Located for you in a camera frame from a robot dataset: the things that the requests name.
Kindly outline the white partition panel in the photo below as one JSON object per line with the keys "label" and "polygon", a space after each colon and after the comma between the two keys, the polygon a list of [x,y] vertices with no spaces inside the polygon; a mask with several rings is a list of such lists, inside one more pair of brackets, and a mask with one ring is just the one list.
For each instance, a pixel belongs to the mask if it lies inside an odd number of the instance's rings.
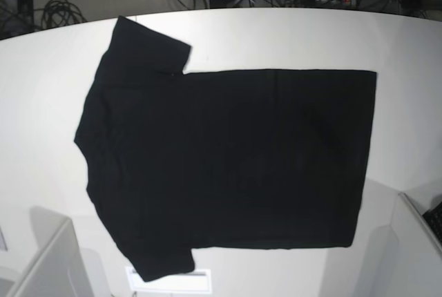
{"label": "white partition panel", "polygon": [[63,218],[6,296],[93,296],[72,220]]}
{"label": "white partition panel", "polygon": [[370,236],[358,288],[358,296],[441,295],[441,245],[404,193]]}

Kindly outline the black keyboard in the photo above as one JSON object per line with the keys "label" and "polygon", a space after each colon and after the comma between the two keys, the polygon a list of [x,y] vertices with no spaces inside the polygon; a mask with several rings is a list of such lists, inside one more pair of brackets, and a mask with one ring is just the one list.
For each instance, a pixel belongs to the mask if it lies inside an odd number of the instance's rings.
{"label": "black keyboard", "polygon": [[427,222],[437,239],[442,241],[442,203],[438,204],[432,210],[423,214],[424,220]]}

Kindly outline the white partition panel left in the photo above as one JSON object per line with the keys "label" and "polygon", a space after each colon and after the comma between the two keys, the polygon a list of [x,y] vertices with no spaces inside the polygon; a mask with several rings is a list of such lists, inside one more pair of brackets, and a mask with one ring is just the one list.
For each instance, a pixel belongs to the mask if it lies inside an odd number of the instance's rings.
{"label": "white partition panel left", "polygon": [[63,218],[6,296],[93,296],[72,220]]}

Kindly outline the white partition panel right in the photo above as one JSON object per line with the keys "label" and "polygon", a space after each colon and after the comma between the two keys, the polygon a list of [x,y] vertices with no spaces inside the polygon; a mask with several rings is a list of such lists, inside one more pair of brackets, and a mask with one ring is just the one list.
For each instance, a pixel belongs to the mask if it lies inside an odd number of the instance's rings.
{"label": "white partition panel right", "polygon": [[404,193],[370,236],[358,288],[358,296],[441,295],[441,245]]}

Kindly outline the black T-shirt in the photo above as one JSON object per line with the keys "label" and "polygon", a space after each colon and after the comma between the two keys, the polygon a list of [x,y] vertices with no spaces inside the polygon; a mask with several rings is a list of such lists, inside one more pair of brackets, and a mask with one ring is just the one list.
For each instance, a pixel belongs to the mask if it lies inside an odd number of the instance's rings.
{"label": "black T-shirt", "polygon": [[349,247],[377,75],[184,73],[191,48],[120,17],[75,135],[87,192],[146,282],[193,249]]}

